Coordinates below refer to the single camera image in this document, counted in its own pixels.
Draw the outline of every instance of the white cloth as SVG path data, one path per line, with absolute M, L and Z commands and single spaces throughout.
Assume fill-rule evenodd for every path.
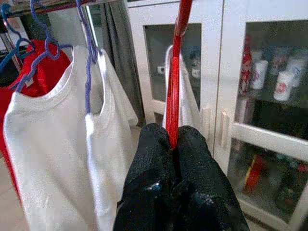
M 166 81 L 166 92 L 168 92 L 169 82 L 169 69 L 170 60 L 172 57 L 172 46 L 170 46 L 166 52 L 165 59 L 165 81 Z M 194 98 L 192 86 L 189 81 L 189 74 L 183 61 L 182 55 L 180 55 L 180 107 L 179 107 L 179 127 L 189 125 L 200 131 L 200 113 L 196 99 Z M 166 128 L 166 113 L 163 117 L 163 127 Z
M 88 166 L 99 230 L 112 231 L 134 157 L 129 126 L 138 119 L 106 54 L 99 55 L 98 65 L 103 73 L 104 115 L 86 115 Z
M 87 166 L 84 99 L 87 56 L 86 48 L 74 47 L 73 61 L 54 89 L 37 98 L 14 93 L 5 115 L 4 137 L 25 215 L 34 231 L 97 230 Z M 101 137 L 117 137 L 115 130 L 124 127 L 116 124 L 113 128 L 119 102 L 113 102 L 116 97 L 111 92 L 105 93 L 103 102 L 103 80 L 98 65 L 91 68 L 91 74 L 91 108 L 97 114 L 95 129 Z M 130 117 L 126 113 L 121 115 L 126 118 L 122 123 L 127 124 Z M 113 158 L 118 155 L 118 147 L 113 149 L 113 139 L 109 141 L 100 146 L 100 157 L 106 165 L 117 167 Z

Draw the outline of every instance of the bottle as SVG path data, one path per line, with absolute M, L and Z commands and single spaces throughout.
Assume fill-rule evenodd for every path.
M 250 36 L 246 35 L 245 38 L 245 47 L 244 54 L 242 60 L 242 70 L 241 70 L 241 78 L 239 85 L 239 93 L 246 94 L 248 90 L 249 77 L 251 72 L 251 52 L 250 52 Z

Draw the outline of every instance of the white cabinet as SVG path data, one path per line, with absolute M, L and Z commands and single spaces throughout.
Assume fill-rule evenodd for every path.
M 192 73 L 200 61 L 200 77 L 190 75 L 203 115 L 202 132 L 214 150 L 222 0 L 195 0 L 183 40 L 182 55 Z M 159 122 L 165 110 L 165 53 L 172 44 L 179 1 L 144 0 L 128 3 L 143 107 L 147 123 Z
M 308 71 L 289 64 L 308 59 L 307 9 L 306 0 L 224 1 L 214 158 L 242 210 L 277 230 L 297 230 L 308 214 Z M 239 94 L 246 35 L 269 66 L 262 89 Z M 275 68 L 297 68 L 300 85 L 277 84 Z M 285 88 L 290 96 L 276 100 Z
M 273 96 L 280 88 L 271 69 L 308 61 L 308 1 L 194 0 L 192 6 L 182 55 L 209 149 L 247 215 L 277 230 L 297 230 L 308 214 L 308 66 L 297 70 L 300 84 L 290 87 L 286 101 Z M 128 3 L 147 123 L 164 113 L 162 67 L 178 7 L 174 0 Z M 246 35 L 269 64 L 263 88 L 239 94 Z M 195 60 L 200 79 L 192 75 Z

